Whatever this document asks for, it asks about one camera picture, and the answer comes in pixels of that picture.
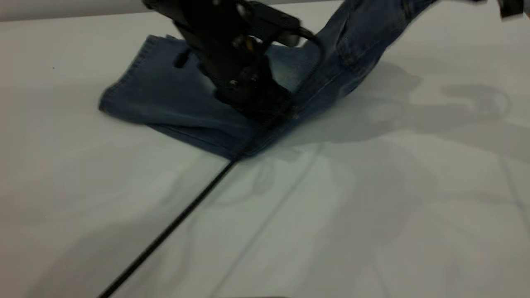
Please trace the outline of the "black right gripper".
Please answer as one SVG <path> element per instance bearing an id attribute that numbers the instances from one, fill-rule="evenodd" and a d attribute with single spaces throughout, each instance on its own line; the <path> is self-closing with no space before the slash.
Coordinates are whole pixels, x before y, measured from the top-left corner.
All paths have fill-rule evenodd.
<path id="1" fill-rule="evenodd" d="M 521 16 L 525 13 L 524 0 L 500 0 L 500 15 L 502 19 L 514 16 Z"/>

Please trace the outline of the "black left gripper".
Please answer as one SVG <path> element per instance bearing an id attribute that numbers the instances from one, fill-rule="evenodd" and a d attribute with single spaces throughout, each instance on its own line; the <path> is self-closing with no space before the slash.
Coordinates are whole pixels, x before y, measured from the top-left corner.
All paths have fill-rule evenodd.
<path id="1" fill-rule="evenodd" d="M 274 80 L 265 52 L 282 34 L 296 39 L 297 26 L 273 26 L 264 32 L 263 43 L 251 36 L 248 25 L 179 25 L 178 31 L 221 102 L 255 121 L 275 118 L 292 105 L 290 92 Z"/>

